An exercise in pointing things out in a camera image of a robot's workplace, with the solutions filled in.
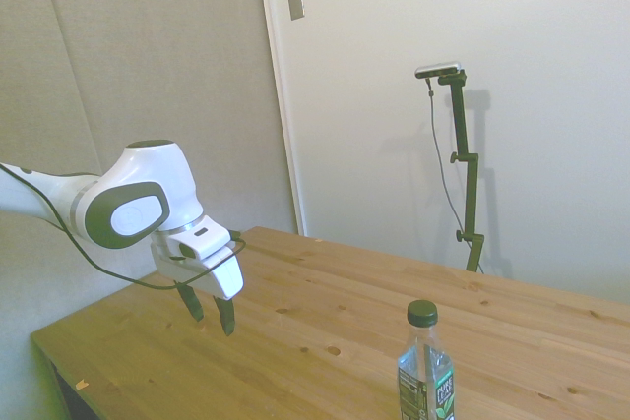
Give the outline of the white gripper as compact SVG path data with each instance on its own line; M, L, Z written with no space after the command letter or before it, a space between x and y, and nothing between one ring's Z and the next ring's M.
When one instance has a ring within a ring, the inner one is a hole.
M177 282L186 282L214 296L226 336L235 331L234 297L244 285L239 262L229 247L229 234L219 237L204 233L151 236L151 250L157 270ZM203 307L189 285L177 287L180 298L196 322L204 319Z

